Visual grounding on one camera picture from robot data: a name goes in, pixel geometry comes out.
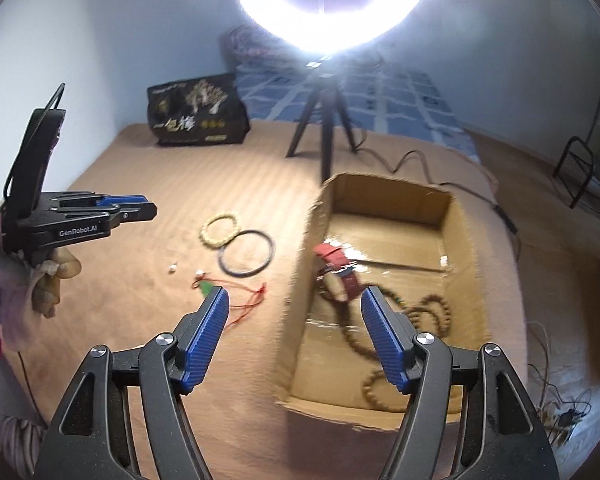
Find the white-gloved left hand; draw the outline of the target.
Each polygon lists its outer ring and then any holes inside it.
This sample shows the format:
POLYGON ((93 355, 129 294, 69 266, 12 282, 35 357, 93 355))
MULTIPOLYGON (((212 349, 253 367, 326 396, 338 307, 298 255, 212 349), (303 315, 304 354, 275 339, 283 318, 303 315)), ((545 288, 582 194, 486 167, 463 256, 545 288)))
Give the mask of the white-gloved left hand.
POLYGON ((61 281, 81 271, 82 263, 67 248, 55 249, 34 268, 0 252, 0 333, 9 350, 26 350, 34 343, 42 318, 56 314, 61 281))

